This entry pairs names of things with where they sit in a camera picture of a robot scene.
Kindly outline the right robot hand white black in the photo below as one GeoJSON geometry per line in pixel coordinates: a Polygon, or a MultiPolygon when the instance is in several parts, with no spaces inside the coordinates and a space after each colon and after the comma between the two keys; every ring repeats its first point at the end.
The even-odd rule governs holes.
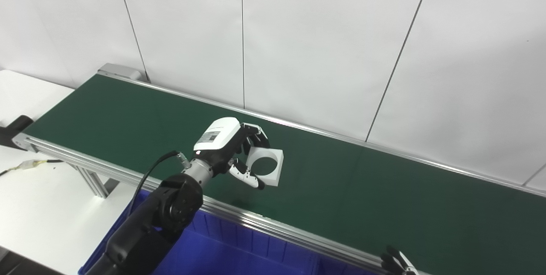
{"type": "Polygon", "coordinates": [[[398,249],[386,246],[386,252],[380,255],[381,267],[389,275],[420,275],[415,265],[398,249]]]}

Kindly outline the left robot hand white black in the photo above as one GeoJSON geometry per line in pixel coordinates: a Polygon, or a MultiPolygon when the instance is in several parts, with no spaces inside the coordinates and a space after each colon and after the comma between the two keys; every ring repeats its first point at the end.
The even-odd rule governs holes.
{"type": "Polygon", "coordinates": [[[251,147],[269,148],[270,141],[256,124],[240,123],[232,116],[215,120],[193,147],[192,167],[185,174],[202,188],[219,174],[232,174],[254,189],[262,190],[265,183],[236,155],[250,154],[251,147]]]}

